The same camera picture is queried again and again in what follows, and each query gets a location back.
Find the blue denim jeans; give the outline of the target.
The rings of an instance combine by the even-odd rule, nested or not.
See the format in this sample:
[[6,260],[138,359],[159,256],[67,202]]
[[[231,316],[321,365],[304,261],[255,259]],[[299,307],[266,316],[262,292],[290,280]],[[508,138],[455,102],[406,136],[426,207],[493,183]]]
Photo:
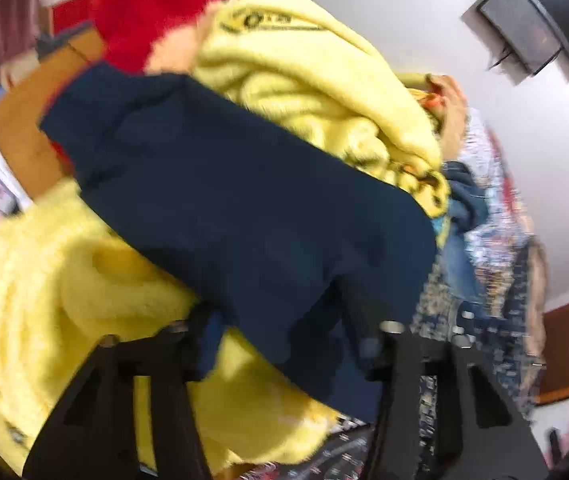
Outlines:
[[446,162],[443,174],[450,188],[448,202],[449,234],[443,249],[445,273],[453,294],[470,304],[481,304],[484,286],[467,253],[464,235],[481,226],[488,218],[485,192],[476,184],[463,162]]

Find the brown wooden headboard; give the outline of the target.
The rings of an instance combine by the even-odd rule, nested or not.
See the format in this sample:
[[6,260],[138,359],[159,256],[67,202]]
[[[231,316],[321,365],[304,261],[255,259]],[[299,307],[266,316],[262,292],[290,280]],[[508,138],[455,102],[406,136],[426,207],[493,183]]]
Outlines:
[[30,198],[65,176],[62,162],[39,122],[64,84],[102,58],[104,42],[90,28],[48,55],[0,99],[0,153]]

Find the patchwork patterned bedspread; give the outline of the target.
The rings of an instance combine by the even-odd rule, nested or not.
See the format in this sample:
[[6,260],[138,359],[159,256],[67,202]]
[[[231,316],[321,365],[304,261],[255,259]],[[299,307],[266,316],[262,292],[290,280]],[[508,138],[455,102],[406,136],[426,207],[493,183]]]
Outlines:
[[[477,110],[469,112],[463,147],[452,162],[470,169],[488,208],[487,220],[464,235],[485,295],[481,304],[462,300],[467,313],[460,320],[475,327],[476,347],[527,422],[539,373],[535,361],[543,347],[534,339],[545,334],[533,325],[541,318],[534,289],[545,284],[545,260],[525,224],[498,142]],[[432,274],[448,285],[443,252]]]

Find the red fluffy garment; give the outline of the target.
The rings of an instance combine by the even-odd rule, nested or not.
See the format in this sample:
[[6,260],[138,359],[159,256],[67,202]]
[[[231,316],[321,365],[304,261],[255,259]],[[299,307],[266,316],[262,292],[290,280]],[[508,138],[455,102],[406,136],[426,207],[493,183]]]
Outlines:
[[40,28],[51,37],[90,23],[106,44],[104,58],[139,73],[163,32],[190,25],[214,0],[40,0]]

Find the yellow fleece cartoon blanket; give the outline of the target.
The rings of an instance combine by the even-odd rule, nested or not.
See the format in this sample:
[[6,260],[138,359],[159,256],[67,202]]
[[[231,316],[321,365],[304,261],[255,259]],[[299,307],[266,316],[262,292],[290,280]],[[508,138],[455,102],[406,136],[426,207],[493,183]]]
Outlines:
[[[163,32],[138,76],[187,74],[371,177],[433,218],[449,188],[421,103],[372,44],[310,0],[214,0]],[[134,340],[185,318],[196,294],[129,247],[61,179],[0,221],[0,456],[21,471],[68,382],[106,334]],[[211,470],[297,464],[337,413],[288,382],[236,330],[191,385]]]

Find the navy patterned garment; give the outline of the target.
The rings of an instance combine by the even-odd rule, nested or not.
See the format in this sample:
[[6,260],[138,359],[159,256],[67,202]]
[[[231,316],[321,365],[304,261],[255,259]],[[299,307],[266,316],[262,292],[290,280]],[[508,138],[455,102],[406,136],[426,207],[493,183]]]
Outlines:
[[309,396],[373,422],[380,324],[411,321],[437,253],[408,193],[186,75],[94,65],[40,126],[121,238]]

